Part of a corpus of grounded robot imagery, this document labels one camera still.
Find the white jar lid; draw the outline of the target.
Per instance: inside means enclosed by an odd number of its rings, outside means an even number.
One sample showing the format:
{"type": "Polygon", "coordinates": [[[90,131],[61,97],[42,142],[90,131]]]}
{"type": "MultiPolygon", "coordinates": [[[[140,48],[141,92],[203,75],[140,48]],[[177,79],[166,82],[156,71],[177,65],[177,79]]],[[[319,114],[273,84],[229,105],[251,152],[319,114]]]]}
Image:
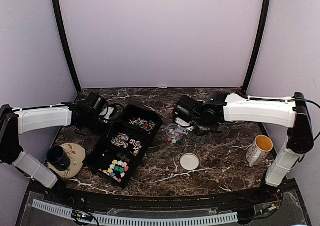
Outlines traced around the white jar lid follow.
{"type": "Polygon", "coordinates": [[[199,167],[200,160],[199,158],[193,153],[186,153],[180,157],[180,165],[183,169],[192,171],[199,167]]]}

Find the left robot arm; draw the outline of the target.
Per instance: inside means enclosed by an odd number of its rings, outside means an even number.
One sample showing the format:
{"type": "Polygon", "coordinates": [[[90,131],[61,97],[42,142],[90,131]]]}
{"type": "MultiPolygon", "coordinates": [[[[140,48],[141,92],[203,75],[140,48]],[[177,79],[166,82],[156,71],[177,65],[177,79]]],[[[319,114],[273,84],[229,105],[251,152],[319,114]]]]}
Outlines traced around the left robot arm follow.
{"type": "Polygon", "coordinates": [[[66,183],[53,170],[28,153],[20,144],[20,135],[32,131],[76,126],[100,135],[111,120],[115,108],[106,102],[58,103],[29,108],[0,108],[0,161],[40,183],[60,204],[71,199],[66,183]]]}

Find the black three-compartment candy tray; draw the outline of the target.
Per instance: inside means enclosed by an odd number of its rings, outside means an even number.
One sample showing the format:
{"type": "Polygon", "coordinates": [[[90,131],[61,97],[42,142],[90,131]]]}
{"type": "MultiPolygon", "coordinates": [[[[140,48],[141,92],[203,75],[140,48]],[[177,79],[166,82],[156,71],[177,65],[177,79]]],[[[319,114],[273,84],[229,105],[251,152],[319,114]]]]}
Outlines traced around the black three-compartment candy tray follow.
{"type": "Polygon", "coordinates": [[[84,164],[93,173],[126,188],[162,124],[157,112],[127,105],[119,119],[108,126],[84,164]]]}

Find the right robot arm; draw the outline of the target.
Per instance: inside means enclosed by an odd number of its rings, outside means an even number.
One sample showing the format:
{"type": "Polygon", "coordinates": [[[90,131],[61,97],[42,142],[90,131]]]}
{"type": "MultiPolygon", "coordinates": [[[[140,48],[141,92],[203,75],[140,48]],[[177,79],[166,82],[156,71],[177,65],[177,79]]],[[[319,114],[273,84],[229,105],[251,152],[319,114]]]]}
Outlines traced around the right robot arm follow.
{"type": "Polygon", "coordinates": [[[299,158],[312,150],[315,143],[308,99],[302,93],[293,97],[252,97],[238,93],[213,93],[205,102],[193,102],[188,123],[210,128],[218,123],[248,121],[280,125],[287,128],[284,146],[265,175],[265,184],[255,192],[260,203],[273,197],[299,158]]]}

